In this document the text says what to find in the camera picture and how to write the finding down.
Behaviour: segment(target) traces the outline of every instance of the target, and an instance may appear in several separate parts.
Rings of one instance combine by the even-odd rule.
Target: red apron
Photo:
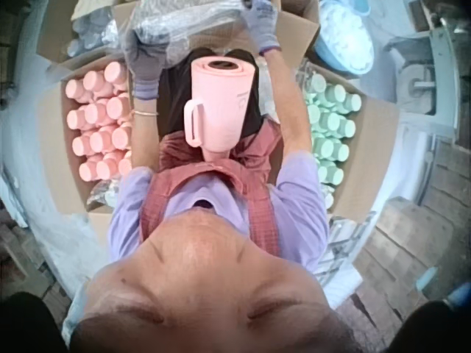
[[[196,175],[216,172],[245,198],[249,211],[250,239],[266,252],[279,256],[275,213],[266,184],[269,156],[280,140],[280,128],[265,119],[256,135],[242,139],[230,159],[202,161],[201,149],[190,147],[183,131],[167,135],[160,143],[159,171],[152,177],[141,208],[141,242],[162,222],[169,199]]]

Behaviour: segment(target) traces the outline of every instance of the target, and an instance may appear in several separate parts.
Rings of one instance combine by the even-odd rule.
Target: gold bracelet
[[[144,115],[144,116],[159,116],[159,113],[148,113],[148,112],[139,112],[138,110],[133,110],[132,114],[139,114],[139,115]]]

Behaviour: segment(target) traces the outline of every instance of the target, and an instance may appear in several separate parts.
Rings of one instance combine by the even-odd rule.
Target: sleeve
[[[290,154],[280,169],[274,194],[282,215],[277,216],[282,256],[313,271],[329,235],[316,158],[306,151]]]
[[[150,168],[135,168],[119,185],[118,202],[107,236],[112,261],[131,255],[139,246],[139,213],[152,175]]]

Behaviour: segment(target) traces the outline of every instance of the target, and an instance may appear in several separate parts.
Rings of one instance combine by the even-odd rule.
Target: hand
[[[252,0],[252,8],[244,9],[242,17],[261,55],[270,49],[280,49],[275,34],[278,11],[270,0]]]
[[[142,43],[134,29],[126,35],[124,56],[132,72],[135,98],[149,101],[156,99],[159,80],[166,59],[168,35],[150,38],[150,44]]]

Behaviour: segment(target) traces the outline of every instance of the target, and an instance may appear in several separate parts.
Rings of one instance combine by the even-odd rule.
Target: purple shirt
[[[121,182],[108,231],[113,261],[132,254],[139,246],[139,212],[152,173],[149,168],[135,168]],[[291,153],[283,162],[276,186],[269,187],[280,239],[280,256],[313,271],[325,250],[329,234],[316,159],[303,151]],[[249,237],[246,202],[216,174],[196,176],[184,184],[170,198],[164,218],[188,210],[200,200],[210,202],[217,215]]]

